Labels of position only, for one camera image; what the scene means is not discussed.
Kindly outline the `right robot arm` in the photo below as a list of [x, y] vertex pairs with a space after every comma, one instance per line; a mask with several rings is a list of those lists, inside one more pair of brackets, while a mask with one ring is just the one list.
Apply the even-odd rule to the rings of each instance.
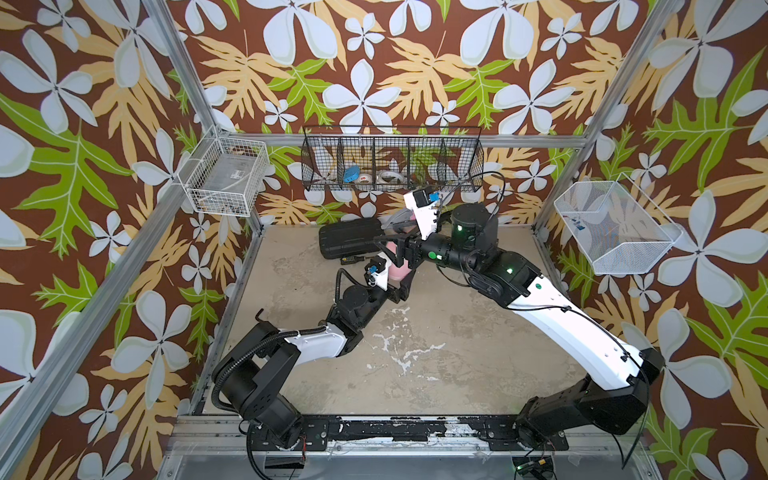
[[394, 267], [415, 271], [423, 262], [459, 271], [468, 287], [543, 332], [585, 370], [575, 385], [529, 399], [515, 420], [520, 441], [537, 448], [571, 428], [592, 425], [627, 433], [647, 415], [650, 390], [664, 367], [659, 351], [639, 349], [610, 333], [575, 306], [522, 254], [498, 245], [498, 220], [479, 204], [449, 214], [447, 234], [434, 206], [414, 209], [417, 227], [375, 238], [372, 284], [385, 288]]

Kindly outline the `pink spray bottle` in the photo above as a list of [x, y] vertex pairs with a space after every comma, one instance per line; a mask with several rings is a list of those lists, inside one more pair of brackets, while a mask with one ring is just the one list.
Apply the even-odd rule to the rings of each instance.
[[405, 277], [410, 274], [412, 269], [410, 268], [409, 261], [404, 259], [401, 266], [392, 264], [388, 269], [388, 280], [390, 282], [401, 282]]

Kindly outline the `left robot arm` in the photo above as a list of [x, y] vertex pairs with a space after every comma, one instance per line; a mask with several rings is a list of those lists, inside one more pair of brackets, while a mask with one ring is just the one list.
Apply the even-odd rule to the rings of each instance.
[[302, 435], [303, 416], [280, 393], [294, 367], [352, 352], [385, 303], [408, 299], [415, 271], [408, 268], [395, 285], [379, 285], [383, 274], [374, 269], [380, 262], [376, 257], [366, 266], [365, 283], [344, 268], [337, 271], [334, 302], [315, 328], [280, 330], [259, 319], [215, 367], [214, 406], [239, 415], [251, 432], [264, 432], [273, 445], [294, 447]]

